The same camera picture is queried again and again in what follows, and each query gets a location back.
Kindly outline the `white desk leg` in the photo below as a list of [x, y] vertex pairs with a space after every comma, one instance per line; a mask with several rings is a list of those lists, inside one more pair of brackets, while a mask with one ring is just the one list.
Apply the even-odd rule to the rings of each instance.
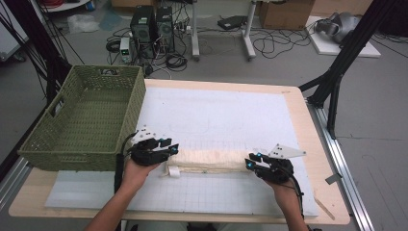
[[248, 10], [248, 15], [247, 15], [247, 22], [246, 22], [246, 28], [242, 32], [242, 39], [247, 51], [247, 56], [248, 59], [251, 61], [256, 57], [255, 50], [252, 44], [252, 41], [250, 39], [250, 32], [252, 28], [252, 22], [254, 18], [256, 10], [256, 1], [255, 0], [250, 0], [250, 5], [249, 5], [249, 10]]
[[199, 42], [197, 34], [197, 10], [196, 10], [197, 0], [191, 0], [191, 53], [195, 61], [200, 58]]

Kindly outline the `person's left hand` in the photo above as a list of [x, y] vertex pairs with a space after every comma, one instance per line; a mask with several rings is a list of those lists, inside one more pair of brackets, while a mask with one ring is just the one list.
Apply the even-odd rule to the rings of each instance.
[[133, 160], [129, 160], [124, 169], [121, 187], [134, 192], [138, 191], [144, 184], [148, 174], [157, 168], [159, 164], [153, 166], [140, 166]]

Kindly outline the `narrow black computer tower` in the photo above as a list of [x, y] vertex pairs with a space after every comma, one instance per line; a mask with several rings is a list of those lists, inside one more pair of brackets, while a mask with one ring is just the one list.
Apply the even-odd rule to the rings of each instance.
[[161, 47], [168, 53], [175, 51], [173, 20], [171, 7], [159, 7], [156, 13], [156, 22]]

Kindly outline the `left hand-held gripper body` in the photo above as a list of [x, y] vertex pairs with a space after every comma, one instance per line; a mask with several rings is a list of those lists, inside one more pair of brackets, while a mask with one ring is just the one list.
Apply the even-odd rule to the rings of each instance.
[[131, 159], [140, 166], [153, 166], [168, 160], [168, 149], [160, 147], [156, 134], [147, 127], [142, 127], [132, 138], [129, 148]]

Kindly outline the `black metal frame stand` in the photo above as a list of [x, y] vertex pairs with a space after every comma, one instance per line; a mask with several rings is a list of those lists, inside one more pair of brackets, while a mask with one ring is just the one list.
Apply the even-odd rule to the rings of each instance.
[[36, 51], [33, 51], [13, 27], [8, 13], [0, 13], [0, 23], [23, 48], [39, 79], [45, 81], [46, 88], [43, 93], [47, 104], [50, 104], [60, 91], [72, 65], [58, 51], [30, 0], [0, 0], [0, 7], [5, 6], [8, 7]]
[[335, 125], [340, 86], [345, 73], [356, 60], [393, 7], [400, 0], [372, 0], [356, 29], [345, 42], [339, 55], [331, 66], [319, 77], [299, 87], [301, 91], [313, 87], [317, 89], [307, 98], [315, 108], [322, 109], [327, 98], [330, 98], [326, 129], [332, 139], [336, 139]]

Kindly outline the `grey rounded device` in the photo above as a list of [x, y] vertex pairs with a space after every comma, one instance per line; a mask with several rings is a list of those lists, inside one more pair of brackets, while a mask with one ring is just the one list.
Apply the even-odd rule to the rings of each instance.
[[354, 31], [360, 18], [348, 13], [333, 13], [331, 16], [320, 19], [315, 27], [318, 33], [324, 32], [329, 38], [341, 43], [350, 32]]

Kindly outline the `green woven basket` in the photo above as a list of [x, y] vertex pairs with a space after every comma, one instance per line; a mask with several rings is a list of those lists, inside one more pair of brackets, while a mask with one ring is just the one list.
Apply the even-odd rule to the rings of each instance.
[[43, 170], [113, 171], [145, 92], [138, 66], [75, 65], [18, 154]]

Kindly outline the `clear plastic bag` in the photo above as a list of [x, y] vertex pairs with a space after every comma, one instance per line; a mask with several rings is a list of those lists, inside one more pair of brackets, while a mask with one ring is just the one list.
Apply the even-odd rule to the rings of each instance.
[[74, 14], [67, 18], [69, 32], [71, 34], [91, 33], [99, 30], [99, 24], [92, 15]]

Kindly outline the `light wooden table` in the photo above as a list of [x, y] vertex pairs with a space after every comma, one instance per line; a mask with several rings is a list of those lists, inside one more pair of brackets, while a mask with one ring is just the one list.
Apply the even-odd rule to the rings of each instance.
[[[277, 93], [285, 97], [293, 123], [296, 138], [301, 148], [309, 152], [304, 163], [312, 183], [312, 201], [318, 198], [335, 216], [332, 220], [318, 206], [319, 215], [316, 218], [307, 218], [309, 224], [318, 225], [346, 225], [350, 223], [350, 216], [341, 196], [339, 186], [328, 185], [325, 178], [332, 174], [329, 161], [320, 142], [317, 129], [311, 118], [302, 93], [297, 87], [266, 86], [232, 83], [211, 83], [176, 80], [147, 79], [145, 85], [149, 88], [190, 89], [190, 90], [236, 90], [247, 92]], [[44, 171], [37, 168], [31, 170], [22, 187], [12, 201], [8, 214], [21, 218], [92, 218], [96, 215], [93, 209], [64, 209], [47, 208], [45, 201], [51, 192], [57, 174], [53, 171]], [[201, 213], [171, 213], [171, 212], [138, 212], [128, 211], [126, 219], [161, 219], [187, 221], [219, 221], [219, 222], [261, 222], [281, 223], [281, 218], [267, 216], [244, 215], [211, 215]]]

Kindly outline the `white cabinet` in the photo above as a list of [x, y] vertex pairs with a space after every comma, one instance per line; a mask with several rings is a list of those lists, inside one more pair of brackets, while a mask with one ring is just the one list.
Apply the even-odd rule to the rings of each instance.
[[0, 3], [0, 62], [5, 62], [20, 48], [20, 44], [6, 29], [1, 19], [10, 23], [24, 41], [27, 41], [28, 37], [6, 4]]

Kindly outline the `grey tape piece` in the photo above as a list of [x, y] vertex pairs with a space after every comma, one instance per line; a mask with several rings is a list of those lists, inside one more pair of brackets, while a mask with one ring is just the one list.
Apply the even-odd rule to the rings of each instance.
[[341, 176], [340, 173], [334, 173], [333, 175], [327, 177], [327, 178], [325, 179], [325, 182], [326, 182], [328, 185], [332, 185], [333, 183], [340, 181], [342, 178], [343, 178], [343, 177]]

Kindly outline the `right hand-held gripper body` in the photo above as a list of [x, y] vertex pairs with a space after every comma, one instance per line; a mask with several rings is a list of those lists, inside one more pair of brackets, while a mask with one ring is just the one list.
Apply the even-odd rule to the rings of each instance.
[[255, 174], [271, 183], [282, 184], [293, 176], [293, 164], [290, 158], [303, 157], [304, 150], [276, 144], [267, 154], [263, 154], [263, 161], [256, 162]]

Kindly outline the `thin wooden stick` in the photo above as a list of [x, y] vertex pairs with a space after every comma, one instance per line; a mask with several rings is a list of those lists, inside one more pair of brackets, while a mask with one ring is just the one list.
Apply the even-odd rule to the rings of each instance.
[[328, 215], [332, 220], [335, 220], [335, 216], [328, 210], [328, 208], [316, 197], [314, 197], [315, 202], [318, 204], [318, 206], [322, 209], [322, 211]]

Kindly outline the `white floor board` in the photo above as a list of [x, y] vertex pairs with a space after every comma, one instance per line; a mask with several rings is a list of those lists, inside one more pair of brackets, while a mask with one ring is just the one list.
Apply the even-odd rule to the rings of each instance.
[[[324, 32], [318, 33], [315, 31], [316, 22], [318, 20], [320, 20], [320, 16], [310, 16], [306, 23], [307, 32], [317, 53], [320, 55], [337, 56], [341, 51], [340, 45], [329, 38]], [[381, 54], [370, 42], [368, 42], [358, 57], [378, 59], [381, 57]]]

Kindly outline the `person's right hand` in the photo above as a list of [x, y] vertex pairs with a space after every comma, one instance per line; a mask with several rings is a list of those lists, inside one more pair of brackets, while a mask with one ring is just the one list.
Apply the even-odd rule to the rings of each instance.
[[269, 185], [272, 187], [275, 200], [281, 209], [296, 207], [299, 204], [291, 181], [282, 184], [269, 183]]

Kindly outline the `white grid mat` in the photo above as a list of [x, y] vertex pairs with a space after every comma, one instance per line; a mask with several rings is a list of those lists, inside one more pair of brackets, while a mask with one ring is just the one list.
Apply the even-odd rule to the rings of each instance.
[[[148, 88], [139, 127], [181, 150], [240, 150], [267, 155], [276, 144], [298, 148], [285, 97], [277, 93]], [[153, 170], [129, 210], [278, 217], [271, 188], [249, 170], [164, 175]]]

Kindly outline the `grey power supply unit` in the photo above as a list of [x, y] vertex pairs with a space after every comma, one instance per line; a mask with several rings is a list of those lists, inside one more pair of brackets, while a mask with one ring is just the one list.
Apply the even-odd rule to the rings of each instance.
[[120, 40], [119, 52], [124, 63], [129, 64], [132, 61], [131, 42], [129, 38]]

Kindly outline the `flat black device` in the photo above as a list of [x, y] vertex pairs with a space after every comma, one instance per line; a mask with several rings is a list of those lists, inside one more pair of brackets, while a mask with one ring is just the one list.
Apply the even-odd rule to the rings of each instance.
[[217, 25], [223, 30], [232, 30], [240, 28], [247, 21], [247, 17], [243, 15], [234, 15], [227, 18], [223, 18], [217, 22]]

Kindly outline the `aluminium rail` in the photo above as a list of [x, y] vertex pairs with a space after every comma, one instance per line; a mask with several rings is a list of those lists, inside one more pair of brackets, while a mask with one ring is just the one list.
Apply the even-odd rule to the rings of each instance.
[[329, 163], [337, 174], [337, 182], [346, 198], [349, 216], [353, 219], [359, 231], [375, 231], [369, 213], [354, 182], [351, 171], [345, 160], [344, 153], [337, 139], [333, 139], [326, 128], [328, 116], [324, 109], [308, 105], [309, 112], [321, 134], [323, 146], [327, 149]]
[[24, 183], [31, 167], [27, 160], [18, 157], [6, 176], [0, 182], [0, 213], [4, 210], [17, 188]]

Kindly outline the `large cardboard box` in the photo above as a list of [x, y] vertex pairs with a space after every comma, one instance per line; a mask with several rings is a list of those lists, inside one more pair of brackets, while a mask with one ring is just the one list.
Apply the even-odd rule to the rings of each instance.
[[303, 30], [316, 0], [263, 2], [259, 18], [264, 29]]

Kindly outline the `cream printed cloth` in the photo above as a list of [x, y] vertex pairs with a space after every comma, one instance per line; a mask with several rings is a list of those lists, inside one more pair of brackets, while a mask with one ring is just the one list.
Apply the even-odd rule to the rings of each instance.
[[164, 175], [243, 172], [248, 157], [248, 151], [240, 150], [181, 150], [166, 161]]

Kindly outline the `wide black computer tower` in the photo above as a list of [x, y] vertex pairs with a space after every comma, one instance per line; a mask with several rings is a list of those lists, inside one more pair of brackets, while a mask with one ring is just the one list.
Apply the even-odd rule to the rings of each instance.
[[154, 8], [144, 5], [136, 6], [130, 28], [140, 57], [152, 58], [152, 42], [156, 39]]

